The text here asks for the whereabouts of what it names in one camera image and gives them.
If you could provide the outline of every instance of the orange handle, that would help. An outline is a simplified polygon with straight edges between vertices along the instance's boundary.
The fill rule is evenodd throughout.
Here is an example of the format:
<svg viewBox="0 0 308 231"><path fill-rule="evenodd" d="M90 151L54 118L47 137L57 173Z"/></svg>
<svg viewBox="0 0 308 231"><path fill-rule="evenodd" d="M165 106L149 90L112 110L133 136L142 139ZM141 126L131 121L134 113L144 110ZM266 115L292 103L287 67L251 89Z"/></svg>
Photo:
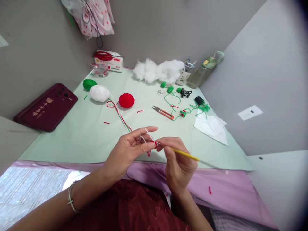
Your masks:
<svg viewBox="0 0 308 231"><path fill-rule="evenodd" d="M164 110L159 110L159 113L168 117L169 119L173 120L174 119L174 116L169 114L168 112L165 112Z"/></svg>

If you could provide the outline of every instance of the yellow crochet hook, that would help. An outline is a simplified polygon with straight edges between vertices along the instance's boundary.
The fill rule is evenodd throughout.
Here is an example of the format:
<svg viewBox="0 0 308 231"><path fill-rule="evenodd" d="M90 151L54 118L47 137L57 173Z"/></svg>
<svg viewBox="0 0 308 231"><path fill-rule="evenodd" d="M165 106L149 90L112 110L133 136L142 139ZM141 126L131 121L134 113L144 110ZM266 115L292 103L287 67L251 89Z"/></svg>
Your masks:
<svg viewBox="0 0 308 231"><path fill-rule="evenodd" d="M211 164L209 164L209 163L207 163L207 162L205 162L205 161L202 161L202 160L200 160L198 157L194 157L194 156L192 156L192 155L190 155L190 154L188 154L188 153L186 153L186 152L183 152L183 151L180 151L180 150L174 149L174 148L172 148L172 150L173 150L174 152L177 152L177 153L179 153L179 154L182 154L183 156L186 156L186 157L188 157L188 158L190 158L190 159L193 159L193 160L195 160L195 161L197 161L197 162L201 162L201 163L203 163L203 164L205 164L205 165L208 165L208 166L210 166L211 168L218 168L217 166L211 165Z"/></svg>

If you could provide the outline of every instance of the maroon phone case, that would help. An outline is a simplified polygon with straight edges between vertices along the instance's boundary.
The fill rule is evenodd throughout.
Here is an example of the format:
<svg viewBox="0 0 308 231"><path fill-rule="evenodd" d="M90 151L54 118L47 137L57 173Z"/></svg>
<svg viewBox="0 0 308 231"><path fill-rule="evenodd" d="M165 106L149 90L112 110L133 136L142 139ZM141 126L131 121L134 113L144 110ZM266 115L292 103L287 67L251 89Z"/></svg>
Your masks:
<svg viewBox="0 0 308 231"><path fill-rule="evenodd" d="M56 83L14 117L27 127L51 132L77 102L78 98L66 86Z"/></svg>

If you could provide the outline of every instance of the bottle handle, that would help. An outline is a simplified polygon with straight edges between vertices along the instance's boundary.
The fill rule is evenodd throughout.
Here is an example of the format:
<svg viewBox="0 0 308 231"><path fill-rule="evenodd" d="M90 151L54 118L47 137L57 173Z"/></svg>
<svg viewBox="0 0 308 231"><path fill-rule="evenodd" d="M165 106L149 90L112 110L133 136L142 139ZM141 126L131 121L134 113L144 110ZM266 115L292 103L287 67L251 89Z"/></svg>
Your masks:
<svg viewBox="0 0 308 231"><path fill-rule="evenodd" d="M216 51L215 54L214 54L214 57L216 56L217 53L221 55L219 60L217 60L217 64L218 64L220 62L220 60L225 56L225 54L223 52L221 52L221 51Z"/></svg>

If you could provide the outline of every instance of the silver bangle bracelet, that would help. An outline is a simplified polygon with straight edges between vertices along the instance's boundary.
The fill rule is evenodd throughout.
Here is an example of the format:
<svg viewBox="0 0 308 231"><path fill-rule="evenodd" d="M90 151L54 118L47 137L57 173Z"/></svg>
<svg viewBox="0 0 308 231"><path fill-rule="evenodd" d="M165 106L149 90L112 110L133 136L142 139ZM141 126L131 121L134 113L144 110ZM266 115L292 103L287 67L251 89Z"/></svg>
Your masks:
<svg viewBox="0 0 308 231"><path fill-rule="evenodd" d="M72 184L71 184L71 186L69 187L69 189L68 189L68 193L67 193L67 200L68 200L68 205L71 205L71 207L72 207L72 209L73 209L73 211L75 212L75 213L82 213L82 212L80 212L80 211L77 211L75 208L74 208L74 206L73 206L73 200L71 199L71 190L72 190L72 187L73 187L73 185L76 183L77 181L74 181Z"/></svg>

